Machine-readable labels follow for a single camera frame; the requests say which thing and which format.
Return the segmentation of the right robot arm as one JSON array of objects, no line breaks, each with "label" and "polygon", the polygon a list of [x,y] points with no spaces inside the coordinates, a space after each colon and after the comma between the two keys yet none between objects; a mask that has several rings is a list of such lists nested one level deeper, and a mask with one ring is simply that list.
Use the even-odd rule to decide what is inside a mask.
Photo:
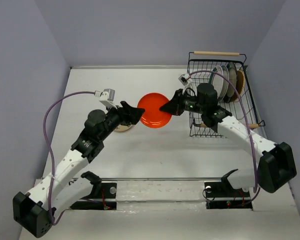
[{"label": "right robot arm", "polygon": [[291,146],[268,140],[237,120],[218,104],[217,92],[211,84],[201,83],[195,96],[178,89],[172,99],[159,109],[173,116],[184,111],[200,114],[208,128],[252,156],[251,169],[234,169],[221,178],[220,190],[225,196],[232,196],[238,189],[252,187],[274,193],[297,175]]}]

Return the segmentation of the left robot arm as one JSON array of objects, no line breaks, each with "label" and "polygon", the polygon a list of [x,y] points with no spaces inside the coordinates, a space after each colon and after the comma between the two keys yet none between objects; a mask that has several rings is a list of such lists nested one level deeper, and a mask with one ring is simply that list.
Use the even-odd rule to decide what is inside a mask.
[{"label": "left robot arm", "polygon": [[12,199],[13,218],[36,238],[43,237],[56,225],[65,209],[82,197],[100,194],[101,179],[88,171],[77,180],[74,193],[69,181],[90,164],[104,148],[104,140],[119,125],[136,125],[145,112],[125,101],[104,112],[92,110],[84,128],[59,164],[52,163],[51,172],[26,193],[18,192]]}]

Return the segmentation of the woven bamboo round plate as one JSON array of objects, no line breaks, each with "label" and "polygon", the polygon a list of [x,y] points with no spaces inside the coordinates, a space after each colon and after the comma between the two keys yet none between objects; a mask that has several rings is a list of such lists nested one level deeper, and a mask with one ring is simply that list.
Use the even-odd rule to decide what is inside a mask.
[{"label": "woven bamboo round plate", "polygon": [[237,70],[236,90],[241,95],[245,87],[245,74],[242,70]]}]

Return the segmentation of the orange plate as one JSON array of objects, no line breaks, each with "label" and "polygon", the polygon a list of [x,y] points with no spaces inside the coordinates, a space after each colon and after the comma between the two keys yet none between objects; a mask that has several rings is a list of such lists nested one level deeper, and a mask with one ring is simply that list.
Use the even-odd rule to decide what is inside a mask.
[{"label": "orange plate", "polygon": [[144,95],[138,102],[137,107],[145,109],[140,121],[149,128],[162,128],[169,123],[172,115],[160,111],[160,107],[168,103],[169,100],[161,93],[152,92]]}]

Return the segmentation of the white plate teal red rim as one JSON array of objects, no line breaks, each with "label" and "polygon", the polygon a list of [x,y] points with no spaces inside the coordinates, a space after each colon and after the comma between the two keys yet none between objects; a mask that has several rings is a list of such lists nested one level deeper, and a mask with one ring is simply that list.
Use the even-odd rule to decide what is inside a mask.
[{"label": "white plate teal red rim", "polygon": [[213,68],[212,73],[209,77],[209,84],[214,87],[217,92],[217,96],[219,97],[221,95],[224,84],[223,69],[220,65],[216,65]]}]

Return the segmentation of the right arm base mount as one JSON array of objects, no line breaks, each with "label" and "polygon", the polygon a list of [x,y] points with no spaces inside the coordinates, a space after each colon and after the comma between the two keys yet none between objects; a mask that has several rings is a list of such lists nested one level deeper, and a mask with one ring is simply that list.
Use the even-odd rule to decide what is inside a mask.
[{"label": "right arm base mount", "polygon": [[208,210],[253,209],[249,192],[227,189],[221,181],[205,182],[202,196]]}]

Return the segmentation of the black rimmed beige plate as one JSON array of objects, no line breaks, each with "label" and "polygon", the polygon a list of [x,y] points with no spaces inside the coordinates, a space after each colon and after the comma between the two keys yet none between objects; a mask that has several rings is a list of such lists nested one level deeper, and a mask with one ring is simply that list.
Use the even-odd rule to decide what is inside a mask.
[{"label": "black rimmed beige plate", "polygon": [[228,89],[224,97],[224,102],[229,103],[231,101],[231,98],[235,94],[235,89],[237,84],[237,69],[233,62],[229,62],[226,65],[226,67],[228,69],[228,79],[231,82],[231,84],[228,85]]}]

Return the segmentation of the small cream floral plate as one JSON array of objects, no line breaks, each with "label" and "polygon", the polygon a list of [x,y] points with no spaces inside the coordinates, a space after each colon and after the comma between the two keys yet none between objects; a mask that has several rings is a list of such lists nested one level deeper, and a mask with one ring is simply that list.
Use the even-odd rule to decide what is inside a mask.
[{"label": "small cream floral plate", "polygon": [[124,132],[127,132],[128,130],[130,130],[131,128],[133,127],[133,125],[122,125],[122,124],[120,124],[120,125],[118,125],[116,128],[115,128],[115,130],[114,130],[114,132],[116,132],[116,133],[124,133]]}]

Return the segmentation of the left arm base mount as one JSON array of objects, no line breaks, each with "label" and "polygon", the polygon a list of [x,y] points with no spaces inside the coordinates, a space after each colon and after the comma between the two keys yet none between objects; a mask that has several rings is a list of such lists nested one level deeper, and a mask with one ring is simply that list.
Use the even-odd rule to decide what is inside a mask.
[{"label": "left arm base mount", "polygon": [[114,211],[117,209],[117,183],[102,182],[94,186],[92,192],[76,201],[71,210]]}]

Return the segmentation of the teal rim Hao Wei plate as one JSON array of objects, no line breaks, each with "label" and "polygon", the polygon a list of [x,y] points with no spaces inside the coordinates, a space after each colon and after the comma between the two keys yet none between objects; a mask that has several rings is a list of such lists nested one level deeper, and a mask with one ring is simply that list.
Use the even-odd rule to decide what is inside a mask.
[{"label": "teal rim Hao Wei plate", "polygon": [[226,96],[226,93],[228,91],[228,87],[229,87],[229,82],[228,82],[228,80],[229,80],[229,70],[225,65],[222,65],[221,68],[222,68],[222,72],[223,72],[223,77],[225,79],[223,79],[222,90],[221,90],[221,93],[220,93],[219,98],[218,98],[219,102],[224,99],[224,97]]}]

